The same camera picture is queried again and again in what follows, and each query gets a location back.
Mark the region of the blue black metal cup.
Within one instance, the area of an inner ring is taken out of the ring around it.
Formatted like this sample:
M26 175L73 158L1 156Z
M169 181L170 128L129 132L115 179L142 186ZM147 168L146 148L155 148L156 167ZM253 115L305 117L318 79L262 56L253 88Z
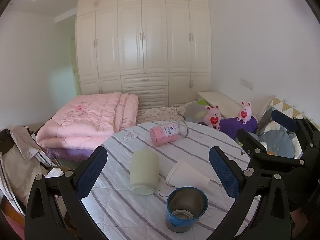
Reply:
M180 187L172 191L166 202L166 226L170 231L189 231L206 212L208 198L195 187Z

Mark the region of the white paper cup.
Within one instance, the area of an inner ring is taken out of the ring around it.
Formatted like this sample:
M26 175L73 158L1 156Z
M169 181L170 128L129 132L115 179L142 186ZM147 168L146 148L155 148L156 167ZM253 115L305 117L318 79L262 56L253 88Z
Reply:
M170 170L166 183L174 187L191 186L198 189L205 189L210 179L190 166L183 160L179 160Z

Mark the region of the beige cylindrical cup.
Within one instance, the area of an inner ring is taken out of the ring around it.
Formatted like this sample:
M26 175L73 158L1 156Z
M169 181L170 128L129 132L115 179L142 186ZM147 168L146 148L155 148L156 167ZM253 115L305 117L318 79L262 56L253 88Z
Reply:
M159 157L149 149L136 151L131 158L130 184L135 194L154 194L159 180Z

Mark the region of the grey plush pillow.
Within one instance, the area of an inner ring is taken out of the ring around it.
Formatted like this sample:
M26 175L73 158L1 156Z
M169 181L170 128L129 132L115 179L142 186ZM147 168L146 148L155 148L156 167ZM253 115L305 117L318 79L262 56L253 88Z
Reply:
M298 138L295 134L287 131L270 130L259 135L250 133L265 148L269 155L299 159L302 155Z

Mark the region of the purple cushion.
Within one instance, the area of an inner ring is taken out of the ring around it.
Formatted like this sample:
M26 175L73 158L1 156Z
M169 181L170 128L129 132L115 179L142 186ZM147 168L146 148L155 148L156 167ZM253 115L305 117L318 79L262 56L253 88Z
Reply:
M246 132L255 133L258 128L258 122L254 117L246 123L243 124L242 121L238 121L237 118L220 118L220 131L235 139L237 136L237 131L239 129L244 129Z

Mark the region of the right pink bunny plush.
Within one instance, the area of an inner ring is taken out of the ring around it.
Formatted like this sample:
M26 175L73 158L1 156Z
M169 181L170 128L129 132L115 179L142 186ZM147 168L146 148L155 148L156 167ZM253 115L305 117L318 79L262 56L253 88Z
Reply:
M241 102L242 109L240 110L237 120L241 121L243 125L249 122L252 118L252 105L250 102Z

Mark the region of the pink bunny plush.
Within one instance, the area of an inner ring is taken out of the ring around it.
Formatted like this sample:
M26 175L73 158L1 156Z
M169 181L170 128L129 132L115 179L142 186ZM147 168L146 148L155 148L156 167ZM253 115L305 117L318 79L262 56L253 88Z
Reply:
M252 118L252 105L250 102L241 102L242 109L240 110L237 120L241 121L243 125L249 122Z
M218 105L210 107L206 106L206 110L208 111L206 116L204 117L204 124L210 128L214 128L220 130L220 121L221 121L221 113Z

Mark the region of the white bedside cabinet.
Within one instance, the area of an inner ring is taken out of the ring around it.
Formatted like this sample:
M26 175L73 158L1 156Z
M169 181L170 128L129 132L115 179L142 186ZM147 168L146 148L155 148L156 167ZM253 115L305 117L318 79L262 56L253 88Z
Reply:
M220 92L198 92L198 98L209 103L210 106L218 105L223 118L236 118L242 106Z

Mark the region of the left pink bunny plush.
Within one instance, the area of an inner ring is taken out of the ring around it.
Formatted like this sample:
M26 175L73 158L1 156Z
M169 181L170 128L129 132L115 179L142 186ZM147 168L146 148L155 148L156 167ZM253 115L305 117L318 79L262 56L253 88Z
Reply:
M204 117L204 124L210 128L214 128L220 130L220 121L221 121L221 113L218 105L210 107L206 106L206 110L208 111L206 116Z

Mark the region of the striped white table cloth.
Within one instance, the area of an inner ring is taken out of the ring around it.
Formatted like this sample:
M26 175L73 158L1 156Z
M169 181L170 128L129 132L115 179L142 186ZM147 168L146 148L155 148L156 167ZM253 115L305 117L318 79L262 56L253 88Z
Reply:
M149 133L155 126L155 122L138 124L104 141L107 163L82 203L109 239L207 239L234 203L209 163L209 150L219 146L242 169L248 166L249 157L226 134L192 122L185 138L156 147ZM130 168L132 155L145 149L158 154L159 181L154 194L141 196L130 188ZM172 232L165 224L165 204L174 190L165 180L179 160L209 178L204 189L209 200L207 211L185 233Z

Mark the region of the beige jacket on chair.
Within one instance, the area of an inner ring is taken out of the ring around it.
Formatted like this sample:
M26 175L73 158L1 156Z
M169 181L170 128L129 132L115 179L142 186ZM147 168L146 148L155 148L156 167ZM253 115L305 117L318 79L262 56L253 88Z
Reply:
M1 192L22 216L35 177L62 174L34 138L24 126L1 130Z

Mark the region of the grey flower pillow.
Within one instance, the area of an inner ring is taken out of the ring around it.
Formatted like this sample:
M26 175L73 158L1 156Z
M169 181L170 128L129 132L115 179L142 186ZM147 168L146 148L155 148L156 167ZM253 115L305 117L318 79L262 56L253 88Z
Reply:
M184 112L181 112L181 115L185 121L203 124L204 117L208 113L207 107L211 108L212 106L206 100L190 102L186 105Z

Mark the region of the heart patterned bed sheet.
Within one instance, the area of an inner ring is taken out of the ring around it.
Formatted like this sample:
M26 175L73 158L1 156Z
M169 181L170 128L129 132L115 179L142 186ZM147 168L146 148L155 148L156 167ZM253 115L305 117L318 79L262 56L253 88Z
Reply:
M149 109L139 109L136 124L156 121L179 121L183 120L182 114L185 112L187 103L181 106L157 107Z

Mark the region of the pink sleeved glass jar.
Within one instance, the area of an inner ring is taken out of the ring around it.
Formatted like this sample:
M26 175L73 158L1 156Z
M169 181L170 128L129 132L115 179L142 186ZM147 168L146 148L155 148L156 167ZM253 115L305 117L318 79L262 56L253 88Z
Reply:
M158 125L150 129L150 138L155 146L161 146L189 134L189 128L185 121L176 121L169 124Z

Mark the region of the cream white wardrobe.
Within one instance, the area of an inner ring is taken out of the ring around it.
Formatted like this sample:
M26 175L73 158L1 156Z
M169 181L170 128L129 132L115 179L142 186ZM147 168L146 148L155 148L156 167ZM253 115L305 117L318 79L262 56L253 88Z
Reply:
M150 108L210 89L208 0L78 0L75 34L84 95L132 93Z

